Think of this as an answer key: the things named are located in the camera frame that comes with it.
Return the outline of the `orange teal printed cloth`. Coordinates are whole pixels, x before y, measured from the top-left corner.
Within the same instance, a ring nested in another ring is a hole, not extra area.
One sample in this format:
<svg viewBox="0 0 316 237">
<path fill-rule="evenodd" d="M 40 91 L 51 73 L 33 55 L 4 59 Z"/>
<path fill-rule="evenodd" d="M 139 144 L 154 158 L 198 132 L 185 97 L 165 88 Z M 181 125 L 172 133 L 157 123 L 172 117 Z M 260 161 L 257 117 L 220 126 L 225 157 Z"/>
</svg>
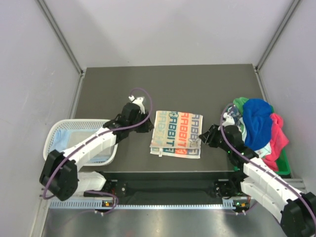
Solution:
<svg viewBox="0 0 316 237">
<path fill-rule="evenodd" d="M 199 159 L 203 116 L 176 111 L 156 111 L 150 154 Z"/>
</svg>

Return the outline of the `light blue towel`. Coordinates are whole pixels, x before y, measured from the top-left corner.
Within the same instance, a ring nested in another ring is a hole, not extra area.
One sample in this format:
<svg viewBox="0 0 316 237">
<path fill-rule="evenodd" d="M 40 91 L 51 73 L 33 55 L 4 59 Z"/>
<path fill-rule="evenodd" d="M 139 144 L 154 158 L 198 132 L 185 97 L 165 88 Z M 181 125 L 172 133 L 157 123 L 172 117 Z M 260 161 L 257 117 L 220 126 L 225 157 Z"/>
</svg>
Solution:
<svg viewBox="0 0 316 237">
<path fill-rule="evenodd" d="M 97 129 L 69 129 L 69 130 L 59 129 L 59 130 L 57 130 L 57 132 L 54 135 L 54 139 L 53 139 L 52 145 L 49 149 L 49 152 L 51 152 L 52 150 L 57 150 L 57 151 L 61 152 L 65 149 L 67 149 L 66 146 L 68 143 L 68 139 L 69 139 L 72 132 L 87 131 L 87 130 L 96 130 L 97 131 Z M 93 164 L 93 163 L 107 162 L 110 160 L 110 158 L 108 160 L 97 160 L 97 159 L 92 158 L 88 163 Z"/>
</svg>

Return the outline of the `white grey cloth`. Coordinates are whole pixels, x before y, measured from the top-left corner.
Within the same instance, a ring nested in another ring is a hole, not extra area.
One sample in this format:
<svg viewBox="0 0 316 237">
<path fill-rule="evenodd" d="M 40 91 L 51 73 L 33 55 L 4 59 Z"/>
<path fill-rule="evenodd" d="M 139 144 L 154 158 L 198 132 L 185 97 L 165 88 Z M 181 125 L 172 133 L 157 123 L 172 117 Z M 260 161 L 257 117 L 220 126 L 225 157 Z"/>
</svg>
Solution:
<svg viewBox="0 0 316 237">
<path fill-rule="evenodd" d="M 79 142 L 82 142 L 83 140 L 87 139 L 91 135 L 93 135 L 96 132 L 96 130 L 87 130 L 87 131 L 75 131 L 72 132 L 69 139 L 66 148 L 71 148 L 74 145 L 78 144 Z M 97 160 L 108 160 L 111 155 L 113 154 L 113 147 L 107 148 L 97 154 L 94 159 Z"/>
</svg>

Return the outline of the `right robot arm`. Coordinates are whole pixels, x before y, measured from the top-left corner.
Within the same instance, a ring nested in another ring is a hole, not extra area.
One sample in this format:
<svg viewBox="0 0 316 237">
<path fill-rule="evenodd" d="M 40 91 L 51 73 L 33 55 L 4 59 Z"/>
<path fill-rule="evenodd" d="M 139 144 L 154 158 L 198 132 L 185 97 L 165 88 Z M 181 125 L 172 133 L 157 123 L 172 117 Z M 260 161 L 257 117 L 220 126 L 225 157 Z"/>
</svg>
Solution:
<svg viewBox="0 0 316 237">
<path fill-rule="evenodd" d="M 288 237 L 316 235 L 316 196 L 285 182 L 258 155 L 246 147 L 237 126 L 212 125 L 199 139 L 224 150 L 238 168 L 230 178 L 228 196 L 247 195 L 271 213 Z"/>
</svg>

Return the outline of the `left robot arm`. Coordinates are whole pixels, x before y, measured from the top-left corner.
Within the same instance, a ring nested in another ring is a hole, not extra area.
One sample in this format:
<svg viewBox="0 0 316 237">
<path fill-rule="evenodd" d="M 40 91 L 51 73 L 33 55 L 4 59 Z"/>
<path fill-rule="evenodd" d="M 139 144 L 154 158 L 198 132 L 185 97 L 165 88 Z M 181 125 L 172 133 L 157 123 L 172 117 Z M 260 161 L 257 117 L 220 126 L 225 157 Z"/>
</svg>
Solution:
<svg viewBox="0 0 316 237">
<path fill-rule="evenodd" d="M 120 114 L 78 144 L 61 152 L 51 151 L 39 178 L 44 186 L 43 198 L 48 199 L 47 192 L 60 201 L 69 199 L 73 194 L 91 191 L 108 195 L 112 190 L 111 182 L 99 172 L 81 172 L 81 168 L 103 150 L 127 138 L 130 132 L 147 133 L 153 129 L 143 100 L 143 97 L 138 97 L 128 102 Z"/>
</svg>

